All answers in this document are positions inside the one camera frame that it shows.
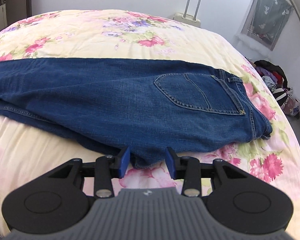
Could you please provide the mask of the blue denim jeans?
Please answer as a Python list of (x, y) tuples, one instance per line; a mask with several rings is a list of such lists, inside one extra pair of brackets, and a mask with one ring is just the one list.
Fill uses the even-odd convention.
[(0, 115), (100, 153), (129, 146), (137, 168), (162, 161), (167, 147), (207, 153), (273, 131), (241, 78), (172, 60), (1, 61)]

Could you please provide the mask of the pile of clothes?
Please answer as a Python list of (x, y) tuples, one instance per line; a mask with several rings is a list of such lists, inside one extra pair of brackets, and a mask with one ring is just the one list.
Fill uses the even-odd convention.
[(300, 100), (293, 96), (293, 89), (288, 87), (288, 80), (283, 69), (266, 60), (250, 63), (262, 77), (285, 115), (300, 118)]

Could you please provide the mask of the grey patterned window curtain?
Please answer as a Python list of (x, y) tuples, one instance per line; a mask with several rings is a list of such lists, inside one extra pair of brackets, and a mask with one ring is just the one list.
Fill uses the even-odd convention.
[(286, 0), (252, 0), (241, 33), (272, 51), (293, 11)]

